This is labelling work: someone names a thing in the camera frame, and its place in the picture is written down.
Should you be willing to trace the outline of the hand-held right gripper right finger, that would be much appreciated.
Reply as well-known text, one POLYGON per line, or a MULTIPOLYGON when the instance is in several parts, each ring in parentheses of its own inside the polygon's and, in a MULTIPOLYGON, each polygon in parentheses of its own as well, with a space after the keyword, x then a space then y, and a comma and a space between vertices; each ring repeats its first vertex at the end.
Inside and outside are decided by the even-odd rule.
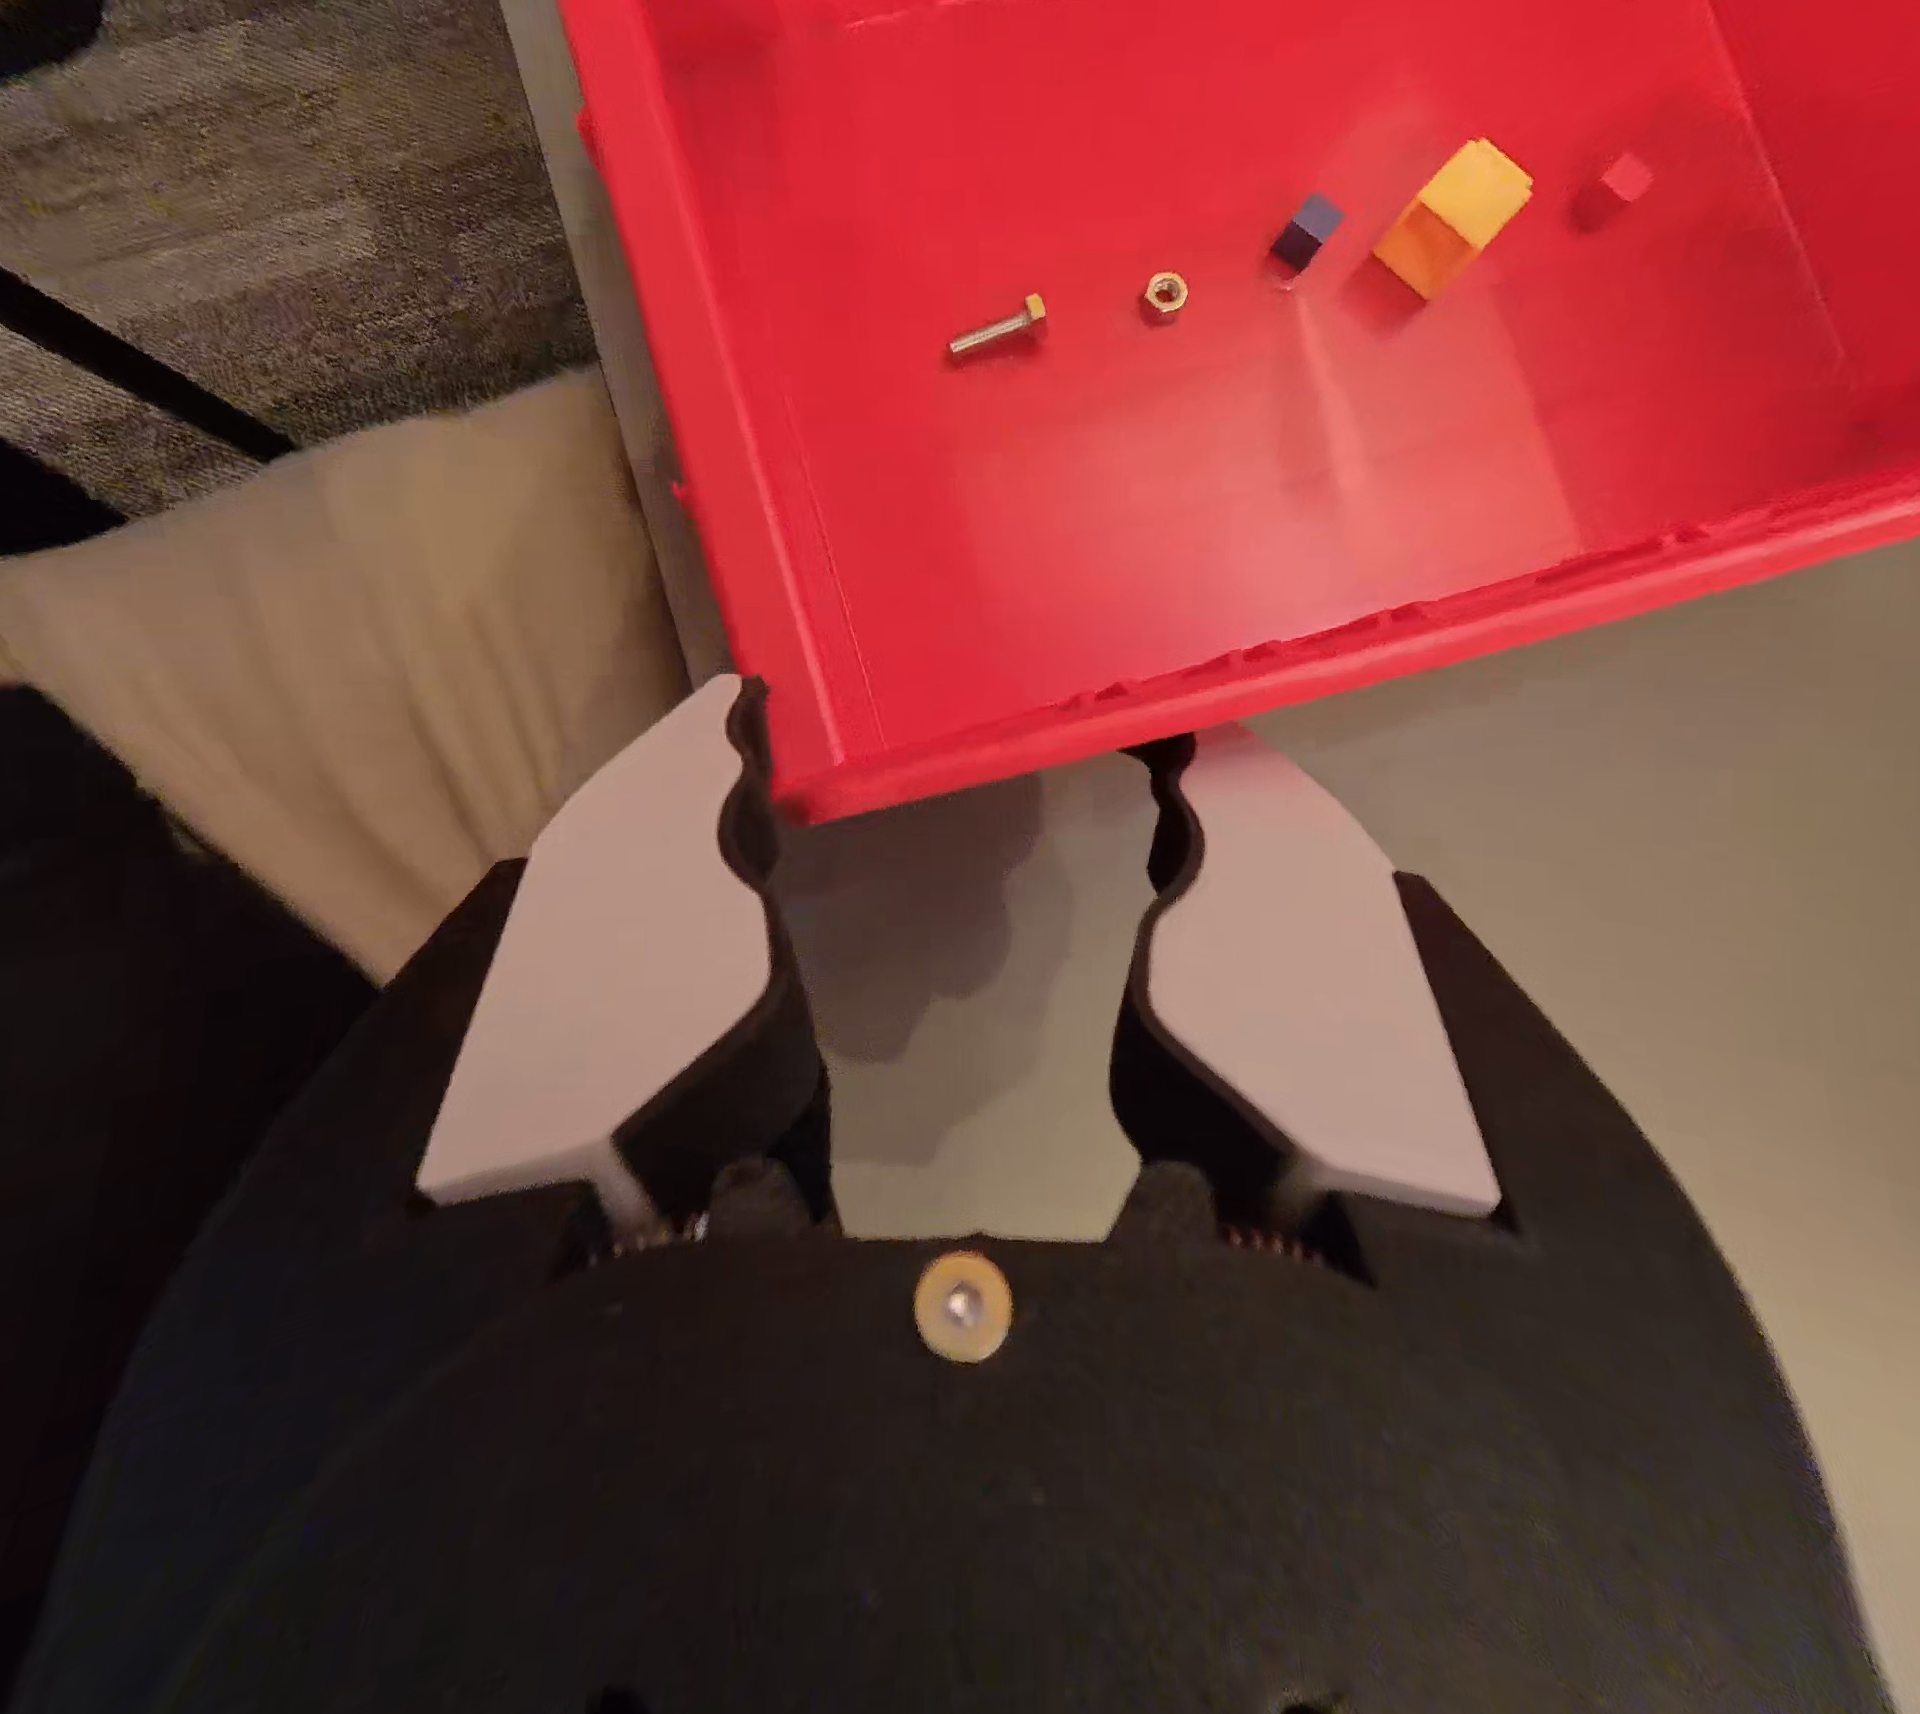
POLYGON ((1226 1242, 1318 1242, 1341 1204, 1499 1222, 1502 1184, 1381 844, 1245 724, 1130 746, 1154 830, 1111 1055, 1143 1170, 1226 1242))

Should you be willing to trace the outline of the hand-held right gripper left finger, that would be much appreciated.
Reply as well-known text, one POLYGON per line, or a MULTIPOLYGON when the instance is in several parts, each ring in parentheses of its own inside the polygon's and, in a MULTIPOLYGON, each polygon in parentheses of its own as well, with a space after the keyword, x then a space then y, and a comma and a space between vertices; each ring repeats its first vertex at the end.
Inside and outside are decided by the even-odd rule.
POLYGON ((421 1155, 433 1204, 579 1181, 616 1236, 656 1236, 775 1159, 834 1222, 766 701, 758 676, 712 676, 537 835, 421 1155))

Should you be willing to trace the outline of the red plastic bin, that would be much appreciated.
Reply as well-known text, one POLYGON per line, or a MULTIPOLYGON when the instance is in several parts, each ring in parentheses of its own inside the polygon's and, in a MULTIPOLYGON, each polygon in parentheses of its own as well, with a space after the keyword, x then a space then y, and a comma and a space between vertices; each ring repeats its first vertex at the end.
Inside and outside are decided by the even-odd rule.
POLYGON ((1917 538, 1917 0, 559 10, 805 820, 1917 538), (1533 198, 1421 302, 1373 247, 1477 138, 1533 198))

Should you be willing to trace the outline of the brass bolt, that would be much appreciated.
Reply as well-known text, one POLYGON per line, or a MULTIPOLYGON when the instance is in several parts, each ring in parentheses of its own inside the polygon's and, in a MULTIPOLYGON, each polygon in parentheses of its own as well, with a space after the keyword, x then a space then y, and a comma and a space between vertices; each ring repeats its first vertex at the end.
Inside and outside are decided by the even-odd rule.
POLYGON ((1013 311, 989 319, 962 333, 954 333, 947 346, 947 357, 966 361, 983 355, 995 355, 1013 347, 1035 343, 1047 327, 1048 310, 1044 296, 1031 289, 1013 311))

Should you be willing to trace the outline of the yellow rectangular block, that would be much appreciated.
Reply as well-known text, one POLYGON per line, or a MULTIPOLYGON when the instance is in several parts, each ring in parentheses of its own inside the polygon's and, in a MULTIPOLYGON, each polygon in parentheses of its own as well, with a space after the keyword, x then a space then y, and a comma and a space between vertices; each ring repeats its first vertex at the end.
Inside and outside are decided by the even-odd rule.
POLYGON ((1422 303, 1435 302, 1533 200, 1535 177, 1488 138, 1465 142, 1374 242, 1371 255, 1422 303))

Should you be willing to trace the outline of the small red cube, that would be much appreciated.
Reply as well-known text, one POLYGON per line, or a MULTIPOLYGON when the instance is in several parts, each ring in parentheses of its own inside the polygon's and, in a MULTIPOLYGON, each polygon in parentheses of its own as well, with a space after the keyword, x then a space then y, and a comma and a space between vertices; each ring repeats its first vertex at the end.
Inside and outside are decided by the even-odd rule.
POLYGON ((1641 203, 1652 186, 1655 170, 1641 153, 1622 149, 1581 182, 1568 219, 1581 234, 1599 234, 1641 203))

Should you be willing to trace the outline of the olive grey mat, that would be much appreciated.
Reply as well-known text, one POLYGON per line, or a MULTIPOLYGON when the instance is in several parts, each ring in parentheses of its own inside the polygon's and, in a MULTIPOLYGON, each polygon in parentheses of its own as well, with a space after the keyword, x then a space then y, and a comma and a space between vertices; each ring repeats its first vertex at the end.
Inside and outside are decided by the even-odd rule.
MULTIPOLYGON (((1917 545, 1253 727, 1440 889, 1682 1180, 1917 1710, 1917 545)), ((783 842, 855 1233, 1112 1224, 1153 832, 1115 753, 783 842)))

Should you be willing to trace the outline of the cream cushion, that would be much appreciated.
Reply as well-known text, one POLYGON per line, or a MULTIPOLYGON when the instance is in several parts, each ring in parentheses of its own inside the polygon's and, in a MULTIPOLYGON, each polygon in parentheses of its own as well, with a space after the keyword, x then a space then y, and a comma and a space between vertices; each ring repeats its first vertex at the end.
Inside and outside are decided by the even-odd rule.
POLYGON ((598 365, 16 558, 3 642, 378 983, 688 694, 598 365))

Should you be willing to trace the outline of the dark cloth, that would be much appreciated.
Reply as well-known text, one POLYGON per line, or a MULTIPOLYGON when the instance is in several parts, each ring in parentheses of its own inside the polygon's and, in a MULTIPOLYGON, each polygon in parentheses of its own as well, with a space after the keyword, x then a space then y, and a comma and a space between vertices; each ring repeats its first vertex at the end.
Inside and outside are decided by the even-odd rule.
POLYGON ((3 1609, 26 1641, 135 1342, 375 981, 3 695, 3 1609))

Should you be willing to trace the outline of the black chair leg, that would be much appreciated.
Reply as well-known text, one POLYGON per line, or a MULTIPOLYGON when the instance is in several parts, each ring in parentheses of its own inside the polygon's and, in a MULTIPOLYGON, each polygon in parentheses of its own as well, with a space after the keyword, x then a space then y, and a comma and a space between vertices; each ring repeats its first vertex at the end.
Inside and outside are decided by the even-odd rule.
POLYGON ((3 270, 3 326, 37 350, 153 406, 254 462, 296 454, 298 444, 179 368, 88 319, 26 278, 3 270))

